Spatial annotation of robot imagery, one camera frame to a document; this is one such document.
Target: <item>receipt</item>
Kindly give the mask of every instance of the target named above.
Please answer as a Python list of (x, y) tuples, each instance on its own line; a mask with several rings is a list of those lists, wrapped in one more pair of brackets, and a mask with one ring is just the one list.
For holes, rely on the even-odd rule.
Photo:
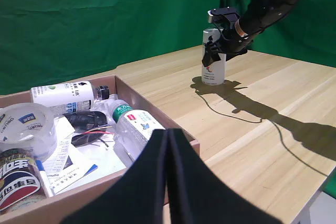
[(57, 147), (54, 153), (43, 162), (43, 167), (48, 174), (58, 173), (63, 170), (69, 154), (69, 145), (75, 129), (66, 117), (55, 118)]

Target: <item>white bottle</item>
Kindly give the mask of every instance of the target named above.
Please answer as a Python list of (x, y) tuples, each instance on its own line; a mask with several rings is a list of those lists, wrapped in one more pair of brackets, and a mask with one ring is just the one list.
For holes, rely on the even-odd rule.
[(147, 111), (134, 110), (123, 100), (115, 100), (109, 113), (117, 123), (116, 133), (133, 160), (140, 155), (153, 130), (164, 127)]
[(89, 81), (33, 87), (30, 90), (31, 101), (49, 107), (54, 115), (90, 110), (95, 102), (108, 99), (109, 95), (107, 86), (94, 87)]

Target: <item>paper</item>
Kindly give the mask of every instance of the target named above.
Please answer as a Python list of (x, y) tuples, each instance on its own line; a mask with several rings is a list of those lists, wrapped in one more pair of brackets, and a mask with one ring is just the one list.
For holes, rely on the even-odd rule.
[(65, 188), (73, 185), (74, 182), (83, 178), (86, 174), (95, 169), (97, 169), (97, 165), (88, 160), (72, 144), (70, 144), (69, 156), (64, 169), (58, 173), (48, 174), (48, 179), (54, 193), (58, 194), (62, 193)]
[(75, 132), (75, 129), (64, 116), (55, 118), (54, 122), (57, 137), (57, 147), (54, 153), (43, 162), (43, 167), (47, 175), (58, 173), (63, 170), (68, 158), (68, 150), (71, 143), (72, 134)]
[(101, 139), (103, 139), (109, 145), (109, 147), (106, 147), (101, 141), (96, 141), (92, 144), (77, 148), (87, 159), (95, 163), (98, 168), (67, 187), (64, 191), (85, 185), (89, 182), (95, 181), (99, 178), (108, 176), (126, 168), (124, 163), (114, 152), (113, 135), (106, 134), (101, 137)]

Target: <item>white can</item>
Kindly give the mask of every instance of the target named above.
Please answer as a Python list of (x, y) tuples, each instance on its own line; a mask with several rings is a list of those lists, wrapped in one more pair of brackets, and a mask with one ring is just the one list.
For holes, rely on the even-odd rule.
[[(221, 34), (217, 28), (209, 28), (203, 31), (203, 54), (205, 51), (205, 44), (213, 41), (215, 42), (220, 38)], [(226, 54), (218, 54), (221, 58), (220, 61), (212, 63), (208, 67), (202, 65), (202, 82), (207, 85), (220, 85), (225, 80), (225, 66)]]

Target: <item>green label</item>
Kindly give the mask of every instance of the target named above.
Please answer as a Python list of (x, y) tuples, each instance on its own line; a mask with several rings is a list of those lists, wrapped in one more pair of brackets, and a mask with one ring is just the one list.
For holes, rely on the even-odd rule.
[(125, 113), (126, 111), (133, 110), (131, 106), (129, 105), (120, 105), (115, 109), (115, 111), (112, 114), (113, 120), (117, 123), (119, 120), (119, 117)]

